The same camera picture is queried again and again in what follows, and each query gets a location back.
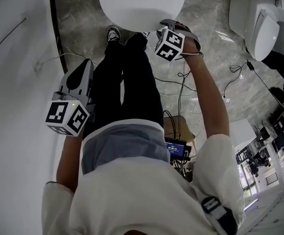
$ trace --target gray marble floor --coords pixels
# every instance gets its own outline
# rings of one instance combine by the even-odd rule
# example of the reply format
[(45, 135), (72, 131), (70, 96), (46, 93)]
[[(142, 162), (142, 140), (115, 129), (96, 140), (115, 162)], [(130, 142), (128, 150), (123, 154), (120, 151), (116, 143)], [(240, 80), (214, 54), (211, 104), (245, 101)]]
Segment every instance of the gray marble floor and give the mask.
[[(284, 80), (275, 70), (243, 52), (243, 40), (229, 29), (229, 2), (230, 0), (185, 0), (177, 20), (187, 25), (199, 37), (206, 65), (222, 94), (227, 83), (237, 76), (237, 73), (230, 72), (229, 66), (242, 65), (247, 59), (252, 62), (268, 87), (282, 88)], [(107, 46), (106, 29), (113, 24), (102, 11), (99, 0), (56, 0), (56, 8), (64, 51), (84, 55), (99, 64)], [(128, 37), (128, 32), (122, 30), (121, 33), (123, 39)], [(152, 32), (148, 37), (146, 52), (155, 77), (181, 82), (177, 73), (183, 71), (184, 61), (167, 63), (156, 57), (156, 42), (156, 35)], [(74, 56), (66, 56), (66, 61), (68, 67), (74, 67), (81, 62)], [(230, 84), (226, 90), (226, 97), (230, 99), (230, 102), (226, 102), (229, 119), (236, 121), (247, 118), (251, 125), (259, 124), (274, 111), (277, 103), (254, 72), (245, 66), (241, 75), (242, 79)], [(195, 88), (190, 76), (186, 85)], [(163, 108), (176, 115), (177, 95), (181, 86), (157, 81), (157, 87), (162, 95)], [(181, 113), (190, 130), (197, 136), (197, 146), (201, 147), (206, 134), (196, 93), (185, 88), (181, 104)]]

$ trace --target wall outlet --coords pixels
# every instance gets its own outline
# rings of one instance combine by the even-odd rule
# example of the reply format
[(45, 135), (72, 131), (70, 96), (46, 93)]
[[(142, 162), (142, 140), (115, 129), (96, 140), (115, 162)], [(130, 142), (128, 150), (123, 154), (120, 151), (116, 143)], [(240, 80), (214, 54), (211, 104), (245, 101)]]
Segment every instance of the wall outlet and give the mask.
[(40, 68), (42, 68), (43, 63), (41, 63), (40, 61), (37, 61), (34, 65), (33, 65), (33, 71), (37, 72)]

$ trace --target shoulder strap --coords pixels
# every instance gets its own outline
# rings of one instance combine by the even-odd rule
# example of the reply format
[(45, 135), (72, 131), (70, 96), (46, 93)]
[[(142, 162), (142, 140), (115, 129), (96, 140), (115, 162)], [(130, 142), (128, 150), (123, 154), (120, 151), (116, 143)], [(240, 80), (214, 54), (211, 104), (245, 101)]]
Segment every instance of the shoulder strap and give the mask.
[(213, 225), (218, 234), (236, 235), (238, 226), (232, 211), (222, 206), (217, 198), (203, 194), (194, 184), (191, 184), (191, 186), (195, 190), (207, 220)]

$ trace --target screen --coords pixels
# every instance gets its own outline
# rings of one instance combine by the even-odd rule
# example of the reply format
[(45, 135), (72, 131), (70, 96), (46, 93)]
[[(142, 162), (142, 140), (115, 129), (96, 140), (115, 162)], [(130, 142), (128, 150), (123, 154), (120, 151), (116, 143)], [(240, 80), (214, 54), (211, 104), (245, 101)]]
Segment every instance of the screen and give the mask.
[(184, 145), (166, 142), (166, 146), (171, 155), (179, 156), (179, 157), (183, 156), (183, 152), (185, 150)]

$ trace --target white t-shirt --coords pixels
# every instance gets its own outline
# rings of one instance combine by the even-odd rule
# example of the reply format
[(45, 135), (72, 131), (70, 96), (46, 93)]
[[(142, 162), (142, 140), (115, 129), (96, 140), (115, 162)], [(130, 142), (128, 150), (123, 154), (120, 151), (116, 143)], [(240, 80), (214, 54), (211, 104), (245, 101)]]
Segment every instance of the white t-shirt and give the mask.
[(217, 234), (206, 219), (191, 185), (217, 197), (243, 220), (243, 191), (230, 138), (214, 135), (200, 149), (188, 183), (164, 161), (120, 158), (80, 179), (73, 194), (57, 183), (44, 188), (45, 235)]

